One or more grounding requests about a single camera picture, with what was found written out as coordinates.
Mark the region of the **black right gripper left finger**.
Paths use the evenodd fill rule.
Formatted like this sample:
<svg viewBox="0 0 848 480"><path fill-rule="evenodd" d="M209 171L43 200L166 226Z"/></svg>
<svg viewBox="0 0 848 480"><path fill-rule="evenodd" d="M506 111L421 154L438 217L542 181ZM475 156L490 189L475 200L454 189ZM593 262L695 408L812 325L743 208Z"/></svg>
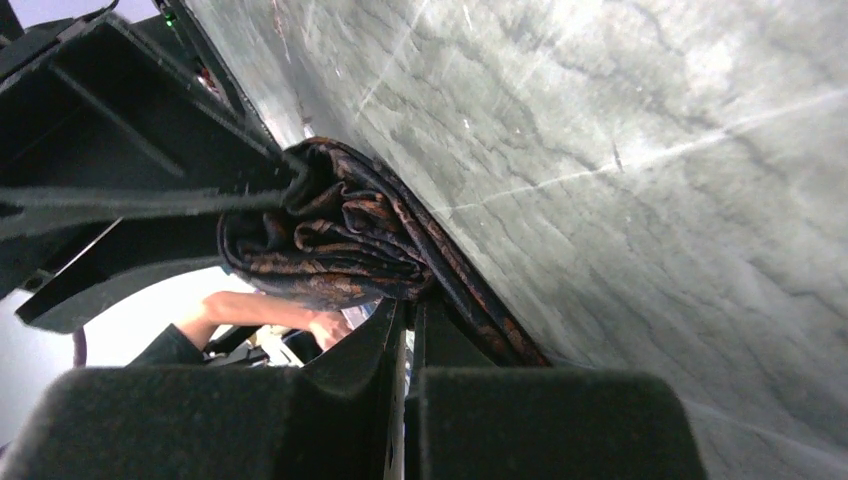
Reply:
<svg viewBox="0 0 848 480"><path fill-rule="evenodd" d="M5 479L380 479L399 431L406 306L383 301L300 368L72 370L1 463Z"/></svg>

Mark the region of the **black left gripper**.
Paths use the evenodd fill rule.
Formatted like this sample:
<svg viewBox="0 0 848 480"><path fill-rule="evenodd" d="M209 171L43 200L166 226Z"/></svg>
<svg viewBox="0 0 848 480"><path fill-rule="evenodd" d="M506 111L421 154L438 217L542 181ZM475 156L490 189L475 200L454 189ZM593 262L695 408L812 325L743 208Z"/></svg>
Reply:
<svg viewBox="0 0 848 480"><path fill-rule="evenodd" d="M127 296L218 261L227 211L281 206L295 164L221 103L162 23L114 13L1 48L1 291L69 334Z"/></svg>

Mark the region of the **person's hand in background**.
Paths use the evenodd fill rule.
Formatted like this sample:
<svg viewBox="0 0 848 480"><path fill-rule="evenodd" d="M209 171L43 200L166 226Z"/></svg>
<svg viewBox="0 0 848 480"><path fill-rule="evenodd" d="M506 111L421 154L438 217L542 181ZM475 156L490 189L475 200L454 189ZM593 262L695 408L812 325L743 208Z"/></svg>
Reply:
<svg viewBox="0 0 848 480"><path fill-rule="evenodd" d="M347 337L352 328L340 312L315 313L308 321L308 330L322 351L327 351Z"/></svg>

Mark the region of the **navy orange paisley tie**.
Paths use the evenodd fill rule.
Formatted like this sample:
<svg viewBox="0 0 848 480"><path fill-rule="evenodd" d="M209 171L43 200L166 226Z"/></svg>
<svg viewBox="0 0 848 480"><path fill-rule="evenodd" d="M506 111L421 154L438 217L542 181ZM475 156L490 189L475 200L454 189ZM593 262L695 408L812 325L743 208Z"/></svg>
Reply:
<svg viewBox="0 0 848 480"><path fill-rule="evenodd" d="M281 207L218 223L225 265L260 291L319 311L371 300L438 302L503 366L548 359L478 269L382 160L326 137L286 149L306 176Z"/></svg>

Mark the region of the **person's bare forearm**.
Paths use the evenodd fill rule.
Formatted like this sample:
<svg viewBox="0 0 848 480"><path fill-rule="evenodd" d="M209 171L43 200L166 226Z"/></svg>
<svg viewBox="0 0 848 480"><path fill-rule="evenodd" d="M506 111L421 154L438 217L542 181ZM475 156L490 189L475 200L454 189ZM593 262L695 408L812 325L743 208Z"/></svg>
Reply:
<svg viewBox="0 0 848 480"><path fill-rule="evenodd" d="M229 326L278 325L308 330L317 313L287 301L258 293L216 292L188 310L176 328L199 350L216 330Z"/></svg>

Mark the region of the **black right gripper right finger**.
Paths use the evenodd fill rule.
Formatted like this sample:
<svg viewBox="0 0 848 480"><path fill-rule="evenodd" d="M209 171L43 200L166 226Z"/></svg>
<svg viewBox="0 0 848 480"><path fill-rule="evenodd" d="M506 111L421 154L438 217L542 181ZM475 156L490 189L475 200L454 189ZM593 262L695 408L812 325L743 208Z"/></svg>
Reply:
<svg viewBox="0 0 848 480"><path fill-rule="evenodd" d="M682 403L634 371L498 367L430 301L414 310L409 479L703 479Z"/></svg>

